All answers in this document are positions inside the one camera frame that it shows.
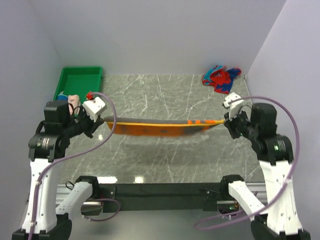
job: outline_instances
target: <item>cable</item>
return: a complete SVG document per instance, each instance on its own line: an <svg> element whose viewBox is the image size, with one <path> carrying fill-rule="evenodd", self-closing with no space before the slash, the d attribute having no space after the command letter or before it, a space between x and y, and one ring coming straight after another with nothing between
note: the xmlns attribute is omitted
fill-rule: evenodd
<svg viewBox="0 0 320 240"><path fill-rule="evenodd" d="M98 95L98 96L101 96L103 98L105 98L109 104L111 105L111 108L112 108L112 111L113 111L113 125L112 125L112 129L109 133L109 135L103 140L101 141L99 144L97 144L96 146L94 146L93 148L90 148L89 150L86 150L86 151L83 151L81 153L77 153L77 154L74 154L74 155L71 155L71 156L66 156L66 157L63 157L63 158L58 158L58 159L55 159L53 163L51 163L50 165L48 165L42 172L41 174L39 175L37 181L36 181L36 185L35 185L35 188L34 188L34 194L33 194L33 205L32 205L32 214L31 214L31 228L30 228L30 232L29 232L29 236L28 236L28 239L27 240L32 240L32 236L33 236L33 233L35 231L35 224L37 224L35 221L36 221L36 216L37 216L37 210L38 210L38 197L39 197L39 189L40 189L40 186L41 184L41 181L43 179L43 177L45 176L46 172L51 168L53 167L54 165L56 164L59 164L65 160L68 160L68 159L72 159L72 158L76 158L76 157L79 157L81 155L84 155L84 154L87 154L93 150L96 150L97 148L99 148L101 145L105 144L109 139L110 137L112 136L112 134L114 133L115 131L115 128L116 128L116 124L117 124L117 112L116 112L116 107L114 105L114 103L111 101L111 99L106 96L105 94L101 93L101 92L92 92L91 93L92 95Z"/></svg>
<svg viewBox="0 0 320 240"><path fill-rule="evenodd" d="M118 208L117 210L115 211L114 214L112 214L111 216L107 217L107 218L104 218L104 219L93 219L93 218L90 218L88 216L82 216L83 218L85 219L88 219L89 221L91 222L104 222L104 221L107 221L109 219L112 219L113 217L115 217L119 211L120 211L120 208L121 208L121 204L119 201L115 200L115 199L112 199L112 198L100 198L100 199L93 199L92 201L98 201L98 202L114 202L118 205Z"/></svg>
<svg viewBox="0 0 320 240"><path fill-rule="evenodd" d="M197 222L196 224L193 225L194 228L196 228L197 230L201 230L201 231L209 231L209 230L214 230L214 229L220 229L220 228L224 228L224 227L227 227L227 226L230 226L230 225L233 225L233 224L237 224L237 223L240 223L242 221L245 221L245 220L248 220L260 213L262 213L263 211L267 210L270 206L272 206L276 201L279 200L279 198L282 196L282 194L285 192L286 190L286 187L288 186L288 181L291 179L296 167L297 167L297 163L298 163L298 159L299 159L299 153L300 153L300 135L299 135L299 130L298 130L298 126L297 126L297 123L294 119L294 117L292 116L292 114L289 112L289 110L283 106L280 102L276 101L276 100L273 100L272 98L269 98L269 97L265 97L265 96L245 96L245 97L241 97L241 98L238 98L236 100L232 100L230 102L228 102L228 104L232 104L232 103L235 103L237 101L240 101L240 100L246 100L246 99L260 99L260 100L266 100L266 101L269 101L269 102L272 102L276 105L278 105L280 108L282 108L285 113L289 116L292 124L293 124L293 128L294 128L294 133L295 133L295 144L296 144L296 147L295 147L295 153L294 153L294 161L293 161L293 164L291 166L291 169L288 173L288 175L286 176L285 180L283 181L283 185L282 187L280 188L279 192L275 195L275 197L267 204L265 205L263 208L261 208L260 210L256 211L256 212L253 212L252 214L249 214L247 216L243 216L243 217L240 217L240 218L237 218L233 221L229 221L229 222L224 222L224 223L220 223L220 224L215 224L215 225L212 225L212 226L207 226L207 227L198 227L197 225L201 222L204 222L204 219Z"/></svg>
<svg viewBox="0 0 320 240"><path fill-rule="evenodd" d="M67 189L69 189L69 190L72 191L72 189L75 187L75 185L74 185L71 181L66 181L66 182L65 182L65 187L66 187Z"/></svg>

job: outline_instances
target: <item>gray wall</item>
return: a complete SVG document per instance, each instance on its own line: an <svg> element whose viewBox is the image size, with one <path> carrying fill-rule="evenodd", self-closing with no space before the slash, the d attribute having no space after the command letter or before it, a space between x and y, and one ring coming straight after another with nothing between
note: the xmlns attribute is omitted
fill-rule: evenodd
<svg viewBox="0 0 320 240"><path fill-rule="evenodd" d="M312 239L320 239L319 10L318 0L288 0L253 63L247 82L251 95L279 100L297 121L301 154L294 174L294 191L300 220ZM294 139L292 125L283 112L279 113L278 126L279 133Z"/></svg>
<svg viewBox="0 0 320 240"><path fill-rule="evenodd" d="M17 230L30 188L28 141L62 63L25 0L0 3L0 239Z"/></svg>
<svg viewBox="0 0 320 240"><path fill-rule="evenodd" d="M30 0L64 65L109 74L247 73L285 0Z"/></svg>

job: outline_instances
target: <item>folded cloth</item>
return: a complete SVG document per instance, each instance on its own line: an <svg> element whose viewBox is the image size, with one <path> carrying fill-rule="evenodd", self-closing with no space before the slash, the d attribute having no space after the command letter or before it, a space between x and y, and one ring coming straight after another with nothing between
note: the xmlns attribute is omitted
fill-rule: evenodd
<svg viewBox="0 0 320 240"><path fill-rule="evenodd" d="M234 83L234 78L242 73L240 68L231 68L224 70L226 67L216 65L202 76L202 84L213 86L214 91L221 94L229 94Z"/></svg>

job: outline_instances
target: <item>green plastic bin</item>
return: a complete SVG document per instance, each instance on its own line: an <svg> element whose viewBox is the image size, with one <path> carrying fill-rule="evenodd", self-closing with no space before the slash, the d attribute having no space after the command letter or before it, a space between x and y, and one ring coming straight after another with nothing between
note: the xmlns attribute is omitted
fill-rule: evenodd
<svg viewBox="0 0 320 240"><path fill-rule="evenodd" d="M89 92L99 92L102 80L100 66L68 66L62 69L53 100L63 92L64 95L78 95L81 103Z"/></svg>

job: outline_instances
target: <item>robotic arm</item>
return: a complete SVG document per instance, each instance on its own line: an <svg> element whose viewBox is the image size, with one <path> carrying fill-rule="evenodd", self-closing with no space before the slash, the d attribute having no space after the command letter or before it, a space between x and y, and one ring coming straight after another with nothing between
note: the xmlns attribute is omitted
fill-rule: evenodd
<svg viewBox="0 0 320 240"><path fill-rule="evenodd" d="M241 97L235 93L226 97L223 105L229 112L224 116L224 125L233 139L243 136L251 141L263 170L269 202L279 192L291 169L294 161L292 145L286 136L276 133L277 112L272 105L253 104L249 120L247 114L242 111L243 100L230 103L239 98ZM81 176L64 201L56 207L61 163L52 166L41 182L37 182L37 179L45 168L65 156L70 138L82 133L93 137L92 133L103 123L100 114L105 109L106 104L99 97L85 101L80 106L77 117L73 114L70 116L69 106L65 101L55 100L47 103L44 108L45 120L39 124L35 135L29 141L32 181L27 214L21 229L12 234L12 240L67 240L72 230L72 219L81 215L83 203L101 198L97 177ZM216 192L212 192L215 202L218 199L235 199L248 215L264 207L239 175L224 176L220 183L214 184L219 186L215 188ZM36 185L40 185L38 195L34 195ZM175 186L175 192L180 186L181 189L185 188L183 185L185 183L170 183L170 187ZM33 207L34 201L37 201L36 210ZM32 221L33 214L36 215L35 221ZM255 240L311 239L299 221L291 179L281 198L267 211L250 220Z"/></svg>

